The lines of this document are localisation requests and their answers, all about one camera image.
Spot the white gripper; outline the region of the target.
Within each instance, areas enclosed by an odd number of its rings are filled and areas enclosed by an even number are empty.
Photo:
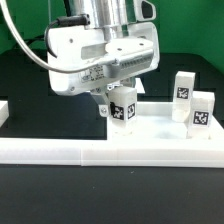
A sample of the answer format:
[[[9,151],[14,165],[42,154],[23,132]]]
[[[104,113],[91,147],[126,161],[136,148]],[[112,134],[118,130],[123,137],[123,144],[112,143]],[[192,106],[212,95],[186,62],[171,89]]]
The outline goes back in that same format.
[[[130,24],[127,30],[127,36],[105,41],[100,29],[52,29],[49,39],[53,52],[48,63],[62,70],[49,73],[52,90],[59,95],[78,95],[156,69],[160,55],[155,25]],[[107,94],[93,90],[91,96],[100,116],[108,117]]]

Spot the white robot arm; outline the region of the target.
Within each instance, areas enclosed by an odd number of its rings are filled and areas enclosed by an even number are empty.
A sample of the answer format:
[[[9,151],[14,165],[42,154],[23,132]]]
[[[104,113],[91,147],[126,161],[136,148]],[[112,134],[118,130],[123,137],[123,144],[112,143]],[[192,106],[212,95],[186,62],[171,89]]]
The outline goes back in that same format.
[[[52,90],[64,96],[89,91],[99,113],[109,115],[107,94],[114,84],[158,67],[158,34],[148,0],[69,0],[67,18],[48,31]]]

